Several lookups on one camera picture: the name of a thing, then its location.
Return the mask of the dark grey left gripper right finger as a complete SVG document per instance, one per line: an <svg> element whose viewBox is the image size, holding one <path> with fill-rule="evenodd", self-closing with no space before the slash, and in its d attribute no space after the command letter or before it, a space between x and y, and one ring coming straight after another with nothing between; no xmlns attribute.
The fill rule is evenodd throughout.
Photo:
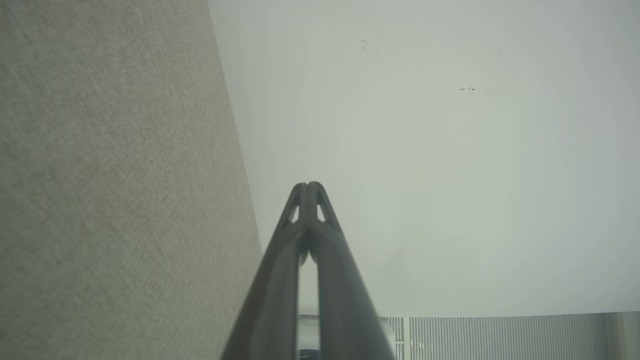
<svg viewBox="0 0 640 360"><path fill-rule="evenodd" d="M308 196L322 360L396 360L329 195L314 181Z"/></svg>

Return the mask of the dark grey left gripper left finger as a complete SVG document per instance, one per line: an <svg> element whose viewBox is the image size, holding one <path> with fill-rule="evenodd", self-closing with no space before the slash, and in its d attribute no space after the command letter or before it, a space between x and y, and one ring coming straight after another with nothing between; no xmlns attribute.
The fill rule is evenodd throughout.
<svg viewBox="0 0 640 360"><path fill-rule="evenodd" d="M263 255L220 360L298 360L299 272L307 257L301 212L305 183L296 184Z"/></svg>

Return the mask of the white slatted panel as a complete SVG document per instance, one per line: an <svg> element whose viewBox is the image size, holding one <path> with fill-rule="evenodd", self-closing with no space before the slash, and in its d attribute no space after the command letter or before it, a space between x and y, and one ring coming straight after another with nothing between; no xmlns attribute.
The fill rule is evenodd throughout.
<svg viewBox="0 0 640 360"><path fill-rule="evenodd" d="M608 313L385 317L398 360L620 360Z"/></svg>

